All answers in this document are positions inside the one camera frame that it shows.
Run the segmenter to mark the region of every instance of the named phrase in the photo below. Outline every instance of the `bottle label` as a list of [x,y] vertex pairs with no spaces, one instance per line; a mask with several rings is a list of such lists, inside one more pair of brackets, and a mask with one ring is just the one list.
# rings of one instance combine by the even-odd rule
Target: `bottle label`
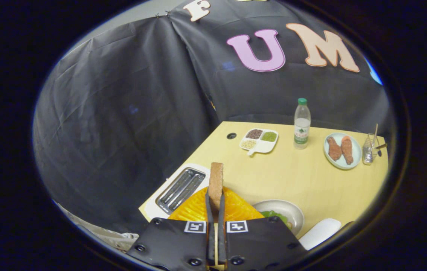
[[309,127],[299,127],[294,125],[294,142],[296,144],[306,144],[309,136]]

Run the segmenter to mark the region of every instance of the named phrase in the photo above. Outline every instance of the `glass cup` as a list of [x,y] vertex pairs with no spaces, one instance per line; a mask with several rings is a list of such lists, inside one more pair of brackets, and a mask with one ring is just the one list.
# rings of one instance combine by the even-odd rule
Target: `glass cup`
[[372,164],[377,156],[377,149],[374,148],[379,146],[379,140],[376,138],[377,144],[374,144],[374,146],[372,145],[373,140],[374,134],[369,133],[363,145],[363,163],[367,165]]

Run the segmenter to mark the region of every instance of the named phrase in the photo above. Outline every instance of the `grains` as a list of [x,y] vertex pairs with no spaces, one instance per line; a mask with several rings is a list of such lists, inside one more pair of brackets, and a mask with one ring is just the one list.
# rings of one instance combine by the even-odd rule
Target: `grains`
[[260,135],[262,134],[262,130],[259,129],[253,129],[245,136],[248,139],[258,139]]
[[256,144],[255,140],[248,139],[243,141],[241,146],[245,149],[252,149],[253,146],[255,146],[255,144]]
[[275,134],[275,132],[266,132],[263,135],[262,140],[274,142],[276,138],[277,138],[277,135]]

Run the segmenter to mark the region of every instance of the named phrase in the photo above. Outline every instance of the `pink letter u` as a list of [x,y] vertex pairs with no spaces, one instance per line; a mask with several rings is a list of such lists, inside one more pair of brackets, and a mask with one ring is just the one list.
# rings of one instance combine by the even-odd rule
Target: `pink letter u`
[[239,35],[227,40],[227,44],[231,45],[239,56],[242,64],[256,72],[271,72],[280,69],[285,64],[285,55],[281,45],[275,37],[277,31],[274,29],[263,29],[254,33],[255,36],[262,38],[269,48],[272,58],[270,60],[258,60],[255,57],[252,48],[248,41],[248,35]]

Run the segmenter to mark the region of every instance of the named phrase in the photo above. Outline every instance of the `wooden table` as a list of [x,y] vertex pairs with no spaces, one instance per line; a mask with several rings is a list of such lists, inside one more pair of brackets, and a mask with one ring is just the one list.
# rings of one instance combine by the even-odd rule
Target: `wooden table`
[[[243,136],[253,128],[279,133],[272,152],[249,157],[247,151],[239,147]],[[236,138],[227,139],[231,132],[237,134]],[[334,167],[323,150],[325,137],[333,132],[349,134],[360,146],[367,137],[359,132],[311,127],[308,146],[295,149],[293,125],[222,122],[184,164],[210,168],[214,161],[224,163],[224,186],[250,204],[266,199],[283,199],[296,204],[305,217],[304,226],[297,235],[300,238],[325,218],[337,219],[341,226],[356,220],[375,199],[387,175],[386,149],[382,149],[382,156],[372,165],[360,161],[351,170]],[[384,144],[384,138],[379,137],[379,144]],[[139,209],[146,216],[144,206]]]

